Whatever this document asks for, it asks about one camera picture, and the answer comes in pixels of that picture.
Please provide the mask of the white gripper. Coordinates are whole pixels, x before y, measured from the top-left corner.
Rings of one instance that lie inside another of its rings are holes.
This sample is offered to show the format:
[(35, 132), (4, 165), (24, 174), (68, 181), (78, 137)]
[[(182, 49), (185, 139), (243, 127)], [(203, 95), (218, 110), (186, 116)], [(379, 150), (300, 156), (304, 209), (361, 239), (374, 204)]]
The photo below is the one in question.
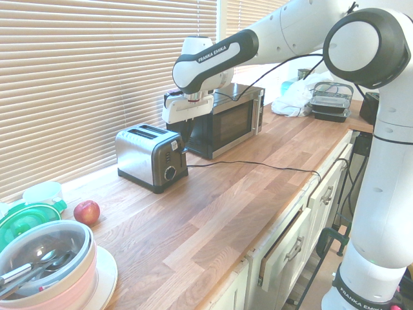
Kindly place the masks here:
[(186, 149), (186, 143), (191, 136), (196, 117), (209, 114), (212, 111), (214, 97), (206, 96), (199, 101), (189, 101), (186, 97), (169, 96), (162, 111), (162, 119), (166, 123), (180, 124), (180, 135), (183, 140), (182, 151)]

